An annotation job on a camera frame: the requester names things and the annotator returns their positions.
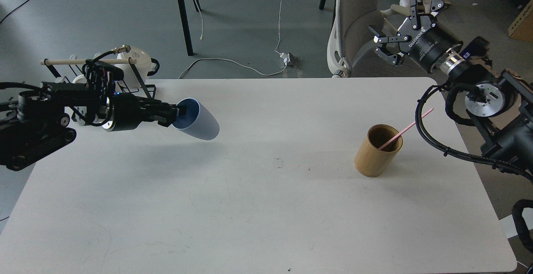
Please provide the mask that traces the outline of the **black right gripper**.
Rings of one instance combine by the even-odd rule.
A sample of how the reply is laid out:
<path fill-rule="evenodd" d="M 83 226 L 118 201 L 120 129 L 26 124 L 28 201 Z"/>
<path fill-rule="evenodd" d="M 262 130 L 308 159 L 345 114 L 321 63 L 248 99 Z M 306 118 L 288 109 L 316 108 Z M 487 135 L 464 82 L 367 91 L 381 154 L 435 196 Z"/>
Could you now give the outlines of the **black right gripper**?
<path fill-rule="evenodd" d="M 375 54 L 392 66 L 402 65 L 408 55 L 426 72 L 432 72 L 437 60 L 448 50 L 459 51 L 463 46 L 456 35 L 446 27 L 437 24 L 431 17 L 445 9 L 445 0 L 409 0 L 408 6 L 399 6 L 398 13 L 407 16 L 401 25 L 401 34 L 387 36 L 375 25 L 368 30 L 374 35 Z M 398 53 L 388 49 L 389 44 L 401 44 Z"/>

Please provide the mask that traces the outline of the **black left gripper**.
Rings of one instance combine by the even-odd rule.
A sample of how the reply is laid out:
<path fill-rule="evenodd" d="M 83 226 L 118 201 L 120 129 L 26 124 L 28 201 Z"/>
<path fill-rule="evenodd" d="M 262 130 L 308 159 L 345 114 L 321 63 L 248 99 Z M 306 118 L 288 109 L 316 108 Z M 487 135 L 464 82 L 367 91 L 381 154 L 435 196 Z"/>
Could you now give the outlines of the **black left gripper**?
<path fill-rule="evenodd" d="M 187 111 L 186 105 L 170 105 L 157 99 L 120 94 L 114 97 L 112 116 L 102 128 L 107 132 L 134 130 L 141 122 L 157 122 L 160 126 L 170 126 L 176 118 L 184 117 Z"/>

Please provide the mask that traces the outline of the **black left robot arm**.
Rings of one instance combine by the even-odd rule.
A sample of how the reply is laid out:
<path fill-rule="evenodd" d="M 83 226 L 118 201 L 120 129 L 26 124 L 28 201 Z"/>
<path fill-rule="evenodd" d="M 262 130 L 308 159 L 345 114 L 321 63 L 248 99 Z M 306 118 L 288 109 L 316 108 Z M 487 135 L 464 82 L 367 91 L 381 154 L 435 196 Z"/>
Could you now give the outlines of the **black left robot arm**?
<path fill-rule="evenodd" d="M 170 105 L 151 96 L 116 92 L 122 69 L 96 59 L 82 66 L 85 84 L 43 82 L 42 86 L 2 82 L 1 89 L 21 88 L 17 100 L 1 104 L 11 116 L 1 120 L 1 165 L 19 171 L 71 144 L 77 136 L 69 127 L 72 109 L 84 126 L 109 132 L 134 130 L 141 122 L 168 127 L 192 115 L 183 103 Z"/>

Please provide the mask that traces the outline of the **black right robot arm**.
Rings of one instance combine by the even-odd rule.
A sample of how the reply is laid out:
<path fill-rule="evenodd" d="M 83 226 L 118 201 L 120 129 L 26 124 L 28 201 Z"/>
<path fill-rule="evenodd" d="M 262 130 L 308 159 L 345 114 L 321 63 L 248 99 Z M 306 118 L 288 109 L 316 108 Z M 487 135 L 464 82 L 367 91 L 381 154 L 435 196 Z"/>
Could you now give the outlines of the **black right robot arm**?
<path fill-rule="evenodd" d="M 510 69 L 493 70 L 488 40 L 482 36 L 464 45 L 437 16 L 448 0 L 403 0 L 384 10 L 384 18 L 400 14 L 405 20 L 387 35 L 374 25 L 375 53 L 398 66 L 409 57 L 427 73 L 438 69 L 446 76 L 428 88 L 418 101 L 415 126 L 430 146 L 444 156 L 485 164 L 501 173 L 532 182 L 532 85 Z M 474 127 L 484 140 L 481 154 L 461 152 L 444 145 L 426 129 L 422 109 L 436 92 L 447 92 L 446 115 L 456 124 Z"/>

